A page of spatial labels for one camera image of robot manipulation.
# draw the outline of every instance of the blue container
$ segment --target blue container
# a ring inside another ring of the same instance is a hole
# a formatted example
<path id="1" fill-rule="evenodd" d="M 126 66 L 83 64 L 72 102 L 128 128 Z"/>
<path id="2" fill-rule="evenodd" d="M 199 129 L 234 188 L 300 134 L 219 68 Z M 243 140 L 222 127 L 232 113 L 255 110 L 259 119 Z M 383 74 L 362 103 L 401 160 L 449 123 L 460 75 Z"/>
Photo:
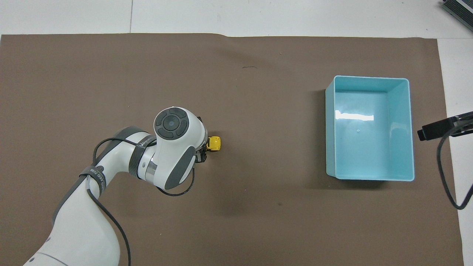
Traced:
<path id="1" fill-rule="evenodd" d="M 325 91 L 327 174 L 414 180 L 409 81 L 336 76 Z"/>

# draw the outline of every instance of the circular button panel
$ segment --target circular button panel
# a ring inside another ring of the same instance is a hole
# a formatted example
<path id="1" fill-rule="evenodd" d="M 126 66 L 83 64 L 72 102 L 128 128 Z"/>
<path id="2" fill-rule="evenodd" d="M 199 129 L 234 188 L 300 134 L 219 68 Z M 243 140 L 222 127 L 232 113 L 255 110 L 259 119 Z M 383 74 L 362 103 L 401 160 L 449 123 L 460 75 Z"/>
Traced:
<path id="1" fill-rule="evenodd" d="M 154 123 L 154 129 L 159 137 L 165 140 L 176 140 L 187 132 L 189 117 L 177 107 L 166 109 L 159 113 Z"/>

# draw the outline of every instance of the brown paper mat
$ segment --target brown paper mat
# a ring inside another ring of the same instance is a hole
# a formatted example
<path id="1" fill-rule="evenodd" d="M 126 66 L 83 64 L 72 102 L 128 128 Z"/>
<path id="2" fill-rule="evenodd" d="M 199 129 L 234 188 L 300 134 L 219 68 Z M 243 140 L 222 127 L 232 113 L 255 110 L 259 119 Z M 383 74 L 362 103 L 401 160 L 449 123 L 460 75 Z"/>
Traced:
<path id="1" fill-rule="evenodd" d="M 325 173 L 324 90 L 335 75 L 408 78 L 415 130 L 446 117 L 436 40 L 4 35 L 0 75 L 0 265 L 42 245 L 100 140 L 129 125 L 152 132 L 169 106 L 200 115 L 222 150 L 181 197 L 124 173 L 111 182 L 100 200 L 133 265 L 463 264 L 437 141 L 413 132 L 413 182 Z"/>

